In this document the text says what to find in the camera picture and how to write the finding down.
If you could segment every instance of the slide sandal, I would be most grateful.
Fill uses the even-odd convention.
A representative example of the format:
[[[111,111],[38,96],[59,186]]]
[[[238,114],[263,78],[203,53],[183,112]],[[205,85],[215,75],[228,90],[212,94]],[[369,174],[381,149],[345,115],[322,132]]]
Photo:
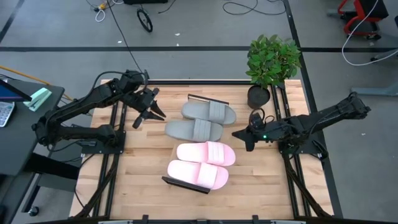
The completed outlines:
[[[235,152],[221,142],[183,143],[177,147],[177,157],[182,161],[206,162],[230,166],[235,162]]]
[[[187,141],[218,141],[223,135],[223,127],[202,119],[170,121],[166,124],[165,133],[170,137]]]
[[[233,124],[236,121],[236,113],[224,103],[215,101],[196,103],[186,102],[182,106],[182,116],[189,119],[204,119],[218,124]]]
[[[222,188],[228,180],[228,170],[211,164],[171,161],[167,173],[174,179],[206,187],[211,190]]]

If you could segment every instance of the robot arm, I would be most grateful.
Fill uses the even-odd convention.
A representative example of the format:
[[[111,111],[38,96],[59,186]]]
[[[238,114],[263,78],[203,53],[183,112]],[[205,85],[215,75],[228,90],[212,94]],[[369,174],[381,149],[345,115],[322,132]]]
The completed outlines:
[[[133,124],[134,128],[138,128],[143,119],[163,121],[165,115],[154,100],[159,89],[150,90],[145,86],[144,89],[137,91],[143,83],[144,79],[141,73],[128,70],[123,73],[120,80],[114,78],[93,88],[85,97],[46,112],[39,122],[33,124],[32,129],[35,131],[39,143],[44,146],[56,144],[61,139],[97,139],[107,145],[117,144],[117,135],[109,124],[101,125],[98,128],[72,128],[64,127],[61,124],[79,114],[85,114],[93,108],[105,108],[117,101],[122,101],[140,112]]]
[[[284,118],[265,123],[259,113],[252,113],[249,125],[232,135],[246,143],[246,150],[253,151],[258,141],[283,141],[290,148],[301,146],[312,133],[321,131],[343,119],[363,119],[371,109],[365,106],[355,93],[350,94],[337,105],[310,115]]]

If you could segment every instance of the gray slide sandal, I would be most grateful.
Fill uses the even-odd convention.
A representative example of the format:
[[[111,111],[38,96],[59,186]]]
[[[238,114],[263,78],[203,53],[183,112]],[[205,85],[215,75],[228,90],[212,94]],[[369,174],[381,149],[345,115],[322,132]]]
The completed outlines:
[[[186,102],[182,106],[181,114],[188,119],[199,118],[218,124],[233,124],[236,121],[236,113],[231,107],[215,101]]]
[[[223,135],[223,127],[203,119],[170,121],[166,124],[165,133],[170,137],[187,141],[218,141]]]

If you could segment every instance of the concrete floor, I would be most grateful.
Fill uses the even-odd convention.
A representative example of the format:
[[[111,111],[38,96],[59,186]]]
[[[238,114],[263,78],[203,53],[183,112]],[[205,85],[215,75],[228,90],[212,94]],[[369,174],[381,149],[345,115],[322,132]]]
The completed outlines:
[[[98,4],[100,0],[89,0]],[[0,27],[6,24],[18,0],[0,1]],[[265,16],[251,12],[232,16],[222,10],[222,0],[178,0],[163,14],[168,4],[148,4],[154,31],[146,33],[136,18],[136,8],[114,6],[116,18],[134,47],[247,46],[259,34],[292,37],[287,16]],[[254,5],[254,1],[243,1]],[[388,9],[397,9],[396,0],[384,0]],[[328,8],[340,0],[289,0],[302,47],[338,48],[346,38],[343,22],[327,17]],[[259,0],[259,10],[280,12],[281,2]],[[231,7],[231,11],[242,9]],[[354,38],[348,47],[398,47],[398,28],[392,18],[380,23],[384,35],[378,42]],[[95,12],[83,0],[25,0],[1,47],[124,47],[120,33],[106,11],[97,23]],[[246,78],[245,51],[149,51],[133,52],[141,68],[151,78]],[[368,62],[374,54],[347,54],[354,62]],[[339,53],[303,53],[318,109],[339,102],[352,86],[388,86],[397,81],[398,63],[389,60],[366,67],[348,65]],[[123,71],[136,66],[128,52],[0,52],[0,64],[29,73],[54,85],[65,87],[74,98],[85,95],[97,74],[106,70]],[[362,121],[345,121],[325,130],[336,188],[345,218],[398,222],[398,154],[396,151],[398,106],[396,98],[363,96],[372,108]],[[88,126],[90,118],[79,117],[70,123]],[[41,147],[39,153],[47,153]],[[65,159],[73,158],[78,149]],[[35,205],[37,217],[18,213],[14,223],[64,219],[68,216],[73,194],[62,190],[41,189]]]

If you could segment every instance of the wooden table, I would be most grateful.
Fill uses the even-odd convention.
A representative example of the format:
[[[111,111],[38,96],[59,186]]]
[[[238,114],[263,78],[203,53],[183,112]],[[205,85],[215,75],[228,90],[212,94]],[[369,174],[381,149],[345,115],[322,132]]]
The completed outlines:
[[[246,95],[249,85],[155,86],[160,88],[156,99],[167,118],[166,121],[147,120],[139,129],[133,129],[132,124],[138,113],[130,108],[127,110],[126,148],[119,160],[112,219],[141,219],[144,214],[149,215],[150,219],[163,220],[198,218],[249,220],[252,215],[259,215],[260,219],[293,218],[284,162],[277,144],[259,142],[254,151],[246,152],[244,142],[231,135],[233,131],[248,125],[251,109],[246,104]],[[308,114],[301,81],[287,80],[286,91],[292,115]],[[168,185],[161,179],[161,176],[166,174],[174,146],[184,142],[166,136],[164,128],[166,122],[182,119],[180,110],[187,102],[189,93],[227,101],[237,114],[237,121],[224,127],[220,140],[235,150],[236,162],[233,166],[227,167],[228,183],[208,195]],[[279,91],[278,94],[280,107],[283,108]],[[266,115],[275,115],[272,97],[263,109]],[[109,124],[110,116],[111,107],[95,109],[91,126]],[[81,168],[76,191],[83,203],[90,199],[97,188],[102,157],[102,155],[93,156]],[[307,189],[322,208],[332,214],[321,162],[310,155],[301,155],[300,158]],[[296,194],[300,214],[303,215],[303,204],[298,189]],[[104,191],[99,214],[103,214],[106,196],[107,190]],[[80,210],[81,206],[75,197],[70,215]]]

